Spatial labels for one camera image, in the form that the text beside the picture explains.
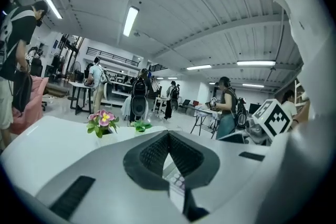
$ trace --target flower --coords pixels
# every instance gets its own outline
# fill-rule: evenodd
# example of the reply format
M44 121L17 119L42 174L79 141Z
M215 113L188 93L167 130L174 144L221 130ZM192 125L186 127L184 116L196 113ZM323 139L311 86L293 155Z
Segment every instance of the flower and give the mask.
M111 112L106 112L105 110L100 111L99 116L101 119L99 120L100 126L107 126L109 125L110 121L115 119L114 115Z
M91 114L89 116L89 120L94 121L99 116L100 110L98 110L95 114Z

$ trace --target khaki pants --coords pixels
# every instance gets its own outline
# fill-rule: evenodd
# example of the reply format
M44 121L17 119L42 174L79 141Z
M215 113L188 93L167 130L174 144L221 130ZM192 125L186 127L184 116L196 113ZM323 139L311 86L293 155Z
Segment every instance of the khaki pants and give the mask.
M104 84L99 84L99 86L93 92L93 113L95 114L100 110L101 99L104 95Z
M0 130L8 129L13 122L13 82L0 77Z

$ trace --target white cube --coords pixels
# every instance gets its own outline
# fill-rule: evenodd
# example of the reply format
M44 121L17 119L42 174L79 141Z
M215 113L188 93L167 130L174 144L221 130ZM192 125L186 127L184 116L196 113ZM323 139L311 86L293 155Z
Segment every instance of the white cube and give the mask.
M277 134L288 131L293 121L277 99L267 99L252 118L272 140Z

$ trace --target ceiling light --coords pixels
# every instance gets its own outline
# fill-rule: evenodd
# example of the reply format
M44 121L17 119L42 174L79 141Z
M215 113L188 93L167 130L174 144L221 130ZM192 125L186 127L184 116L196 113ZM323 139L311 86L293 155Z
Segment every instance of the ceiling light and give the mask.
M205 68L211 68L211 65L205 65L205 66L198 66L198 67L187 67L188 70L195 70L195 69L205 69Z
M57 8L55 7L54 3L52 0L46 0L48 5L50 6L50 8L52 9L52 11L55 13L56 17L58 19L62 19L62 16L60 15L60 13L58 12Z
M257 85L257 84L243 84L244 87L256 87L256 88L263 88L264 85Z
M135 8L135 7L130 7L128 14L127 14L127 19L126 19L126 23L125 23L125 27L124 27L124 35L129 37L135 18L137 16L139 12L139 9Z
M274 66L275 61L238 61L239 66Z

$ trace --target pink armchair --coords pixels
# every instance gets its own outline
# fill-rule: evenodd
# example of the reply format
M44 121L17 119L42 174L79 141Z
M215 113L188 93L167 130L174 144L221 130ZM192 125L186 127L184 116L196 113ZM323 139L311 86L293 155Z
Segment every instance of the pink armchair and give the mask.
M32 76L33 85L32 93L30 94L30 101L25 107L25 111L21 113L16 108L13 110L13 123L10 127L10 132L13 134L20 134L33 123L42 118L42 96L43 91L48 83L49 78L41 78Z

